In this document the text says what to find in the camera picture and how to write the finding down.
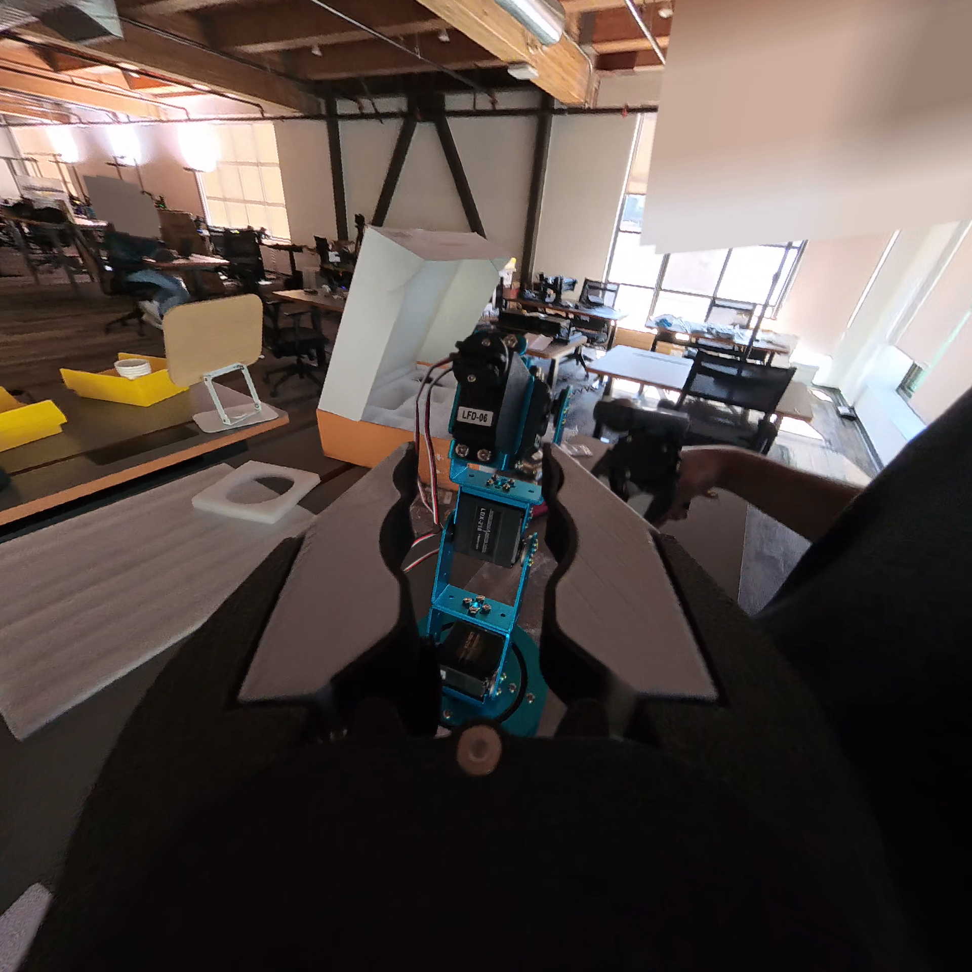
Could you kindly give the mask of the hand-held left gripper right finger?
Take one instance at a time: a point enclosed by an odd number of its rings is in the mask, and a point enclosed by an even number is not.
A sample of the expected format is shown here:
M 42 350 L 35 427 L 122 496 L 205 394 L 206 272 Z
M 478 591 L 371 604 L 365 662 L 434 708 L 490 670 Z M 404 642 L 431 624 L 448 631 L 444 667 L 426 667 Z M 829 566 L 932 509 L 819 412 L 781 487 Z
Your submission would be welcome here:
M 713 703 L 718 688 L 655 529 L 557 445 L 543 453 L 541 674 L 566 706 L 597 702 L 613 735 L 655 735 L 655 703 Z

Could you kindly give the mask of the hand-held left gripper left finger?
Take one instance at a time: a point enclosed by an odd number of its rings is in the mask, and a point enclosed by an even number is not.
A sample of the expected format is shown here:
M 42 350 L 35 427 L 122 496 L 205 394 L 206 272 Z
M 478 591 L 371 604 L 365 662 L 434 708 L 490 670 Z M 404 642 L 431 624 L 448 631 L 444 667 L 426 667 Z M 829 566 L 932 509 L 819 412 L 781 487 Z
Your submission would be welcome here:
M 418 455 L 397 447 L 304 534 L 238 694 L 241 703 L 307 703 L 327 728 L 350 727 L 369 699 L 410 735 L 438 729 L 441 679 L 418 630 L 403 562 L 414 540 Z

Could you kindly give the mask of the blue toy robot arm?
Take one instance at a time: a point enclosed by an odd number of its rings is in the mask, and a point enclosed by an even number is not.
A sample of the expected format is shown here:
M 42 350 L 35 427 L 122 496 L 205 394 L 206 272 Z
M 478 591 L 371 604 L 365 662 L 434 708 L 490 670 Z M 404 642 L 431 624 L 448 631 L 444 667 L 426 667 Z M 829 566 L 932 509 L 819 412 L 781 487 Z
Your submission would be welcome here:
M 444 374 L 455 379 L 448 457 L 457 496 L 445 517 L 431 504 L 442 530 L 423 628 L 439 666 L 440 725 L 481 717 L 520 737 L 537 733 L 547 699 L 539 647 L 518 621 L 540 544 L 532 523 L 546 510 L 543 438 L 552 424 L 560 442 L 570 398 L 552 394 L 525 350 L 513 334 L 479 330 L 431 366 L 422 384 L 431 392 Z M 456 586 L 456 554 L 511 571 L 510 601 Z

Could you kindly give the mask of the person's right forearm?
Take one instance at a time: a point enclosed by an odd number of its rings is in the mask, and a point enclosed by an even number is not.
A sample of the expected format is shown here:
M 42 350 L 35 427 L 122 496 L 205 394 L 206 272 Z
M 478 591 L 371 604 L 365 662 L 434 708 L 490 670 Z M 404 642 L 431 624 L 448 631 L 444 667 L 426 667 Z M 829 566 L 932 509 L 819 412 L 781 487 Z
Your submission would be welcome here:
M 864 491 L 852 483 L 720 448 L 716 486 L 745 500 L 806 541 L 819 541 Z

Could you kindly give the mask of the office desk with wooden edge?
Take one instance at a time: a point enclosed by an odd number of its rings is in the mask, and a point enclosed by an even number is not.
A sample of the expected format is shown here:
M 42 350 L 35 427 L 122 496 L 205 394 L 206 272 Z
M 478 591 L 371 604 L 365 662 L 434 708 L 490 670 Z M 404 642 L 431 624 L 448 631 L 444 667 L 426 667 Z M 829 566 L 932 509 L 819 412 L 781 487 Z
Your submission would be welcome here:
M 210 459 L 289 422 L 278 408 L 270 421 L 206 433 L 193 419 L 215 409 L 203 384 L 150 407 L 84 398 L 56 383 L 28 387 L 28 392 L 52 400 L 67 421 L 55 435 L 2 453 L 10 478 L 1 496 L 4 528 L 165 469 Z

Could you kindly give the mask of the grey desk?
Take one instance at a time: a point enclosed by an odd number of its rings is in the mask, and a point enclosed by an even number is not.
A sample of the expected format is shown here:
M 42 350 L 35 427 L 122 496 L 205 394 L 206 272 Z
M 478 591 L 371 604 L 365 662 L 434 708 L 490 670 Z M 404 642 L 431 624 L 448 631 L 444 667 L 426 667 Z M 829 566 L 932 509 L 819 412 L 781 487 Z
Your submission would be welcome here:
M 785 821 L 808 728 L 741 728 L 746 677 L 684 610 L 718 688 L 655 735 L 568 706 L 555 735 L 410 735 L 241 703 L 298 554 L 281 541 L 100 743 L 2 764 L 2 904 L 53 892 L 20 970 L 826 970 L 860 957 Z M 680 601 L 691 585 L 673 582 Z

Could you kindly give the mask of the person's right hand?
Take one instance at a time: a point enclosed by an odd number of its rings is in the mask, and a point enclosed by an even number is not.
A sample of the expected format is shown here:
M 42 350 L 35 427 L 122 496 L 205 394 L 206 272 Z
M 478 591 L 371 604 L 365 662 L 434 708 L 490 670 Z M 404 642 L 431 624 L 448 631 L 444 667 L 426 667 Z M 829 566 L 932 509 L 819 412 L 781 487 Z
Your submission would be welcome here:
M 673 503 L 656 525 L 685 519 L 692 500 L 708 496 L 719 485 L 724 459 L 721 446 L 695 445 L 682 450 Z

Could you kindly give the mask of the white office table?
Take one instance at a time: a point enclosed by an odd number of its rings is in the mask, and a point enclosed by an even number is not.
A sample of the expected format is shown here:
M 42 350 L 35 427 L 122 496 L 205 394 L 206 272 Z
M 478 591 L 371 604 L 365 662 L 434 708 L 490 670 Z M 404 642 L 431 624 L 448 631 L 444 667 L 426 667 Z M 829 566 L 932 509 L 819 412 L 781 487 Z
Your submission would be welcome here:
M 692 358 L 678 358 L 628 346 L 617 346 L 597 361 L 587 364 L 587 371 L 607 379 L 619 379 L 680 392 L 694 364 Z M 809 422 L 813 419 L 811 392 L 805 383 L 792 379 L 777 407 L 784 418 Z

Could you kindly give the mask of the black office chair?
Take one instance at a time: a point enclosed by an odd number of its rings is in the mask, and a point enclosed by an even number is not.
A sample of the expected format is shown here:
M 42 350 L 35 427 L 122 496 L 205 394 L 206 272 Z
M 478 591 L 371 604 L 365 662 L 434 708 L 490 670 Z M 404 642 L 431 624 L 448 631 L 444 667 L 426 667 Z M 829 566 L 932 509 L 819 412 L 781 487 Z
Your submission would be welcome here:
M 778 433 L 772 417 L 795 372 L 697 351 L 674 404 L 688 418 L 684 445 L 767 454 Z

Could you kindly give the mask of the white foam sheet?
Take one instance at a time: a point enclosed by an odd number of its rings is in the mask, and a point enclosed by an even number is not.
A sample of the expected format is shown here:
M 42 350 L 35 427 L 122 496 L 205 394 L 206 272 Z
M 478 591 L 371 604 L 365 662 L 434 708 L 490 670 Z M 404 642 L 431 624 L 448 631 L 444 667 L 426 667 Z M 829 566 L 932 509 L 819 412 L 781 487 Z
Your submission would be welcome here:
M 1 547 L 1 711 L 25 740 L 187 638 L 315 515 L 273 525 L 196 509 L 220 465 Z

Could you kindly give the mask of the white and orange cardboard box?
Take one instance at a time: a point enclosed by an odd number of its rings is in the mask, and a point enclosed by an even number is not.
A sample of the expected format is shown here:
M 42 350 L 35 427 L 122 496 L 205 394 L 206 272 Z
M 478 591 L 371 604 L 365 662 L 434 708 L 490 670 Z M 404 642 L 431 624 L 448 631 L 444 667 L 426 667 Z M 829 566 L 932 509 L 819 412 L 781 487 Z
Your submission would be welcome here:
M 424 428 L 447 476 L 456 381 L 422 387 L 436 361 L 473 333 L 511 259 L 471 232 L 369 227 L 364 234 L 317 409 L 323 455 L 372 468 Z

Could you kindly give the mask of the wooden panel stand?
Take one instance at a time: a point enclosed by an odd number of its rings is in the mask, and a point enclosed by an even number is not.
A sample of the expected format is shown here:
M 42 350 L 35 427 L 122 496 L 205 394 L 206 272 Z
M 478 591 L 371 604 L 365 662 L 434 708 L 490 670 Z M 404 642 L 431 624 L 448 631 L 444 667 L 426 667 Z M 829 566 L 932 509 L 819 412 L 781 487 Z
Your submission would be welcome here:
M 174 384 L 203 386 L 211 408 L 193 414 L 204 433 L 236 431 L 284 417 L 263 403 L 249 366 L 261 358 L 263 305 L 257 295 L 211 299 L 173 308 L 164 317 L 166 369 Z M 235 406 L 220 399 L 215 380 L 242 374 L 249 397 Z

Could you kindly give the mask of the yellow plastic bin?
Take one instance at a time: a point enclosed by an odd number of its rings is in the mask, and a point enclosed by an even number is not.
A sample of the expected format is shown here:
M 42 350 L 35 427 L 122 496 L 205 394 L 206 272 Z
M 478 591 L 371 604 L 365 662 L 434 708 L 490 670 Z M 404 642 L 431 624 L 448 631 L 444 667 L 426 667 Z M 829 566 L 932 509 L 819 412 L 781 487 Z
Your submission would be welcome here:
M 24 404 L 1 387 L 1 452 L 63 431 L 67 418 L 52 400 Z
M 119 377 L 112 366 L 101 372 L 60 369 L 60 377 L 68 389 L 81 397 L 135 407 L 152 407 L 188 391 L 172 381 L 165 358 L 127 353 L 120 353 L 117 358 L 148 358 L 153 365 L 152 374 L 127 380 Z

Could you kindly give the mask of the silver air duct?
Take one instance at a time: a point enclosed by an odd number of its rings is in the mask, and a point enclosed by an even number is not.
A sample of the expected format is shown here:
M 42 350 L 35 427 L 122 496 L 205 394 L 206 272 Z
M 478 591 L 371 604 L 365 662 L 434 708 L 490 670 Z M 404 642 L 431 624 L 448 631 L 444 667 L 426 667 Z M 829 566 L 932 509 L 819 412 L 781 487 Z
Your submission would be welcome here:
M 560 42 L 565 33 L 565 8 L 559 1 L 495 2 L 544 47 Z

